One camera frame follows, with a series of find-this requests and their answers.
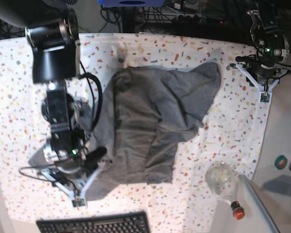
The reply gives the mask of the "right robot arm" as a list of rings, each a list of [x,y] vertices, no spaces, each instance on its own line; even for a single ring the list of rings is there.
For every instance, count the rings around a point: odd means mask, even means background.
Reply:
[[[24,28],[33,52],[32,80],[46,84],[44,117],[51,137],[44,147],[46,160],[61,173],[92,171],[99,155],[82,156],[85,143],[98,123],[102,98],[92,106],[76,101],[66,90],[73,78],[101,84],[80,60],[79,26],[74,0],[0,0],[0,19]]]

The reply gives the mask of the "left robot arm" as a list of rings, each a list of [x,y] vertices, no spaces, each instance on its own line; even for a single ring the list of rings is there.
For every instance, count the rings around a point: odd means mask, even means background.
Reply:
[[[273,83],[281,75],[282,65],[290,50],[286,37],[280,32],[277,20],[278,10],[270,0],[254,0],[247,10],[252,19],[250,36],[256,54],[237,56],[236,62],[247,71],[258,84]]]

